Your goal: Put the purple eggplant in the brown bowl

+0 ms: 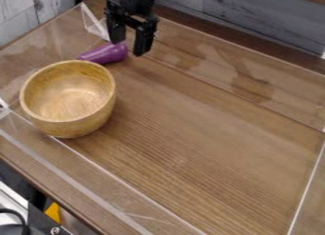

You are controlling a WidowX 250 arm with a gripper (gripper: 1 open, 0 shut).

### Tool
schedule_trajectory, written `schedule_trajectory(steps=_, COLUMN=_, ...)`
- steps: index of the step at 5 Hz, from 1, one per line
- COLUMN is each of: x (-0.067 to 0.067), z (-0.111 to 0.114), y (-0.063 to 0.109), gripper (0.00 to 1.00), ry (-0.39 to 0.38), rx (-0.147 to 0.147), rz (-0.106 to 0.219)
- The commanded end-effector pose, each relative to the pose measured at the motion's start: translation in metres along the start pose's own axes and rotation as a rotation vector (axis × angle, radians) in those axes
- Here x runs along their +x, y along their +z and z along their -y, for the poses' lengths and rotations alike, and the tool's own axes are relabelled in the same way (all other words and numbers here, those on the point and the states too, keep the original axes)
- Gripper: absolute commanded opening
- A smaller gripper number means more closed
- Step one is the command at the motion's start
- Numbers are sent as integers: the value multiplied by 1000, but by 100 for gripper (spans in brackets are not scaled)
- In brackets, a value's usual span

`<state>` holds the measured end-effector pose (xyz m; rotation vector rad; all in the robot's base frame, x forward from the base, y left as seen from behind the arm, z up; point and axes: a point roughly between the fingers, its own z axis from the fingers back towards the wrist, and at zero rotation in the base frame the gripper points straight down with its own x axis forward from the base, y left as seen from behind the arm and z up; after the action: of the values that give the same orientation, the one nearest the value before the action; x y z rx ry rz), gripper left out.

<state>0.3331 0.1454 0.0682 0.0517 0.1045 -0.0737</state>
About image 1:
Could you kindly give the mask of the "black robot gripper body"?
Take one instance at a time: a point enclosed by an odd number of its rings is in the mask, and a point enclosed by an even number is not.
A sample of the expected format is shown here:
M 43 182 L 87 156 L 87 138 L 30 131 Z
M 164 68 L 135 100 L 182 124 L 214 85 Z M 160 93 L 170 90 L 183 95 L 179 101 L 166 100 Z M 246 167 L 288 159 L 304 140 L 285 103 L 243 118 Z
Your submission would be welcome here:
M 154 5 L 155 0 L 107 0 L 106 15 L 119 17 L 134 29 L 147 24 L 156 32 L 159 19 L 152 13 Z

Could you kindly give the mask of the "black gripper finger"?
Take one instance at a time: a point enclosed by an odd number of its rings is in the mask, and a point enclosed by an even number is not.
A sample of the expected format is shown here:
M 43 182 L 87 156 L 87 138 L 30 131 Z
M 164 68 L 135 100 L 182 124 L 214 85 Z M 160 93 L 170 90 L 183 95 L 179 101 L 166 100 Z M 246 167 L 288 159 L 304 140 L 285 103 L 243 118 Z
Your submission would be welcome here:
M 126 24 L 119 17 L 107 17 L 107 28 L 110 33 L 111 42 L 118 44 L 126 39 Z
M 154 42 L 152 27 L 147 24 L 136 29 L 136 39 L 134 44 L 134 54 L 136 56 L 144 55 L 151 50 Z

